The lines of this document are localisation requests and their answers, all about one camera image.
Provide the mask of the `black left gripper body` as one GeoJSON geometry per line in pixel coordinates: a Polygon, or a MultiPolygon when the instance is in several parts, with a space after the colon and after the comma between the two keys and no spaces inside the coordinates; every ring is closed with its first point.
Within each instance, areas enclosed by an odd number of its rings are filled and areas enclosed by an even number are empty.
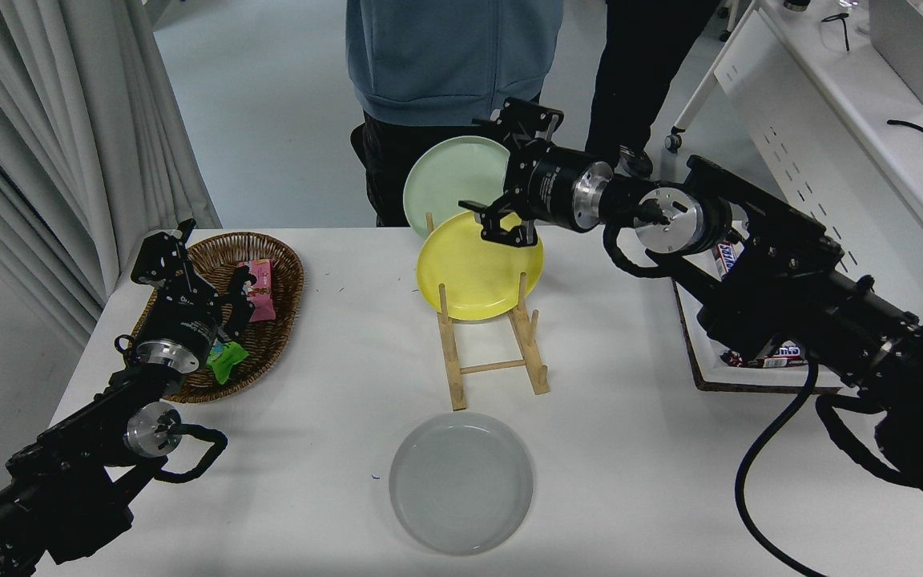
{"type": "Polygon", "coordinates": [[[159,297],[140,328],[140,358],[150,364],[203,364],[221,322],[213,303],[195,305],[187,298],[159,297]]]}

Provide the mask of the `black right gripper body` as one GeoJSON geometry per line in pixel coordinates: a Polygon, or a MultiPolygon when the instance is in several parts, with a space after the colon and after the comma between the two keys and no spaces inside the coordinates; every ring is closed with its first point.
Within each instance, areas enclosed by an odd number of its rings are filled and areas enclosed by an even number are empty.
{"type": "Polygon", "coordinates": [[[590,155],[549,141],[528,141],[510,151],[503,197],[524,220],[567,229],[590,229],[590,213],[578,208],[578,182],[590,155]]]}

